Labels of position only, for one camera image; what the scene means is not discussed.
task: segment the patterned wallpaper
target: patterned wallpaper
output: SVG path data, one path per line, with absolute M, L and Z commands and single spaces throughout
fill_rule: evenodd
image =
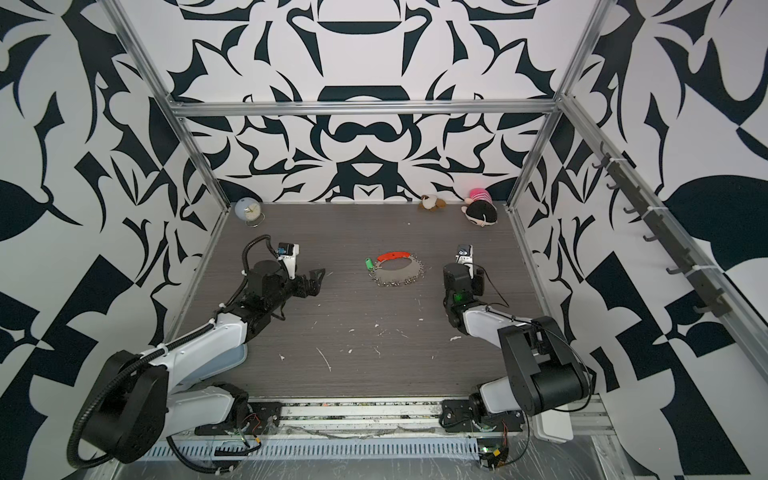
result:
M 551 98 L 594 0 L 123 5 L 178 100 L 416 100 Z
M 0 476 L 63 478 L 104 361 L 163 339 L 220 208 L 94 0 L 0 19 Z
M 191 118 L 232 201 L 506 200 L 542 114 Z
M 764 316 L 765 18 L 758 0 L 620 0 L 575 89 Z M 671 259 L 596 160 L 563 120 L 518 211 L 621 444 L 658 478 L 763 478 L 768 385 L 711 313 L 694 312 L 700 298 L 666 273 Z

